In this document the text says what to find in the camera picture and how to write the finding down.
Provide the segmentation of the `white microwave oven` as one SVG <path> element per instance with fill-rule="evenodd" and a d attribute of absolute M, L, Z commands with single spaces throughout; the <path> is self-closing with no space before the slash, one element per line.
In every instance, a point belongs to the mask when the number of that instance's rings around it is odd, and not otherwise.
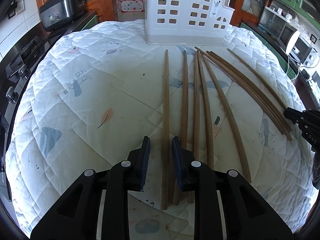
<path fill-rule="evenodd" d="M 289 23 L 284 23 L 277 41 L 285 54 L 291 56 L 299 66 L 313 68 L 319 63 L 317 51 Z"/>

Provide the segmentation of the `white quilted table cloth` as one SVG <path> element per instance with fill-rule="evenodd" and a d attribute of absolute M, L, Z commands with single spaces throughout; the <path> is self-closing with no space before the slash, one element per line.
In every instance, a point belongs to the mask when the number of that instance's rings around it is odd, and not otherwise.
<path fill-rule="evenodd" d="M 181 129 L 183 62 L 194 97 L 195 49 L 154 46 L 145 23 L 104 22 L 60 38 L 22 95 L 6 174 L 20 229 L 33 228 L 86 169 L 107 170 L 151 140 L 143 192 L 129 194 L 133 239 L 192 239 L 194 206 L 160 208 L 164 61 L 169 60 L 170 136 Z M 317 190 L 313 152 L 293 126 L 279 132 L 256 101 L 217 66 L 212 70 L 235 117 L 252 186 L 292 231 L 306 221 Z"/>

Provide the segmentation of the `white plastic utensil holder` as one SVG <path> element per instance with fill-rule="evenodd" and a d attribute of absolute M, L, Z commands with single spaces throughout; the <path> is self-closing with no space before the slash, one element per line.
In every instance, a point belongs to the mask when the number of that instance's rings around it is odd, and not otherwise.
<path fill-rule="evenodd" d="M 230 0 L 145 0 L 146 41 L 221 44 L 234 12 L 229 3 Z"/>

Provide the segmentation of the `black gas stove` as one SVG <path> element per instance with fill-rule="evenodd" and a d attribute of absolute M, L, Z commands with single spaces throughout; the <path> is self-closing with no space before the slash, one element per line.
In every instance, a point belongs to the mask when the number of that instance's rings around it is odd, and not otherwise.
<path fill-rule="evenodd" d="M 48 39 L 35 36 L 17 43 L 1 61 L 1 194 L 11 200 L 9 182 L 5 169 L 5 153 L 8 149 L 9 133 L 22 92 L 39 61 L 50 48 Z"/>

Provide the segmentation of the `polka dot play tent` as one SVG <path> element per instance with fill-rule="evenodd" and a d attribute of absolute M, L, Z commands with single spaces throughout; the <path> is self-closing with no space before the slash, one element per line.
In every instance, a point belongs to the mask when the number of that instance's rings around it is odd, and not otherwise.
<path fill-rule="evenodd" d="M 145 0 L 119 0 L 118 8 L 121 12 L 142 12 L 145 10 Z"/>

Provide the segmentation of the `black rice cooker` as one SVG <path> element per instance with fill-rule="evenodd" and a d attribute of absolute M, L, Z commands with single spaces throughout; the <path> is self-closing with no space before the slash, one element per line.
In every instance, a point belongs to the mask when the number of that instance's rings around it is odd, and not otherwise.
<path fill-rule="evenodd" d="M 50 32 L 84 14 L 85 0 L 50 0 L 39 8 L 42 27 Z"/>

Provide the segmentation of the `white wall socket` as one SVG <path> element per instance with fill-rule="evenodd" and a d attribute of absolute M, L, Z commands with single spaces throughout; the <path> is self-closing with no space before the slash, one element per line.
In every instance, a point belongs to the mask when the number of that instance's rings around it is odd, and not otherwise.
<path fill-rule="evenodd" d="M 22 13 L 25 10 L 24 0 L 20 0 L 17 2 L 17 7 L 15 9 L 16 15 Z"/>

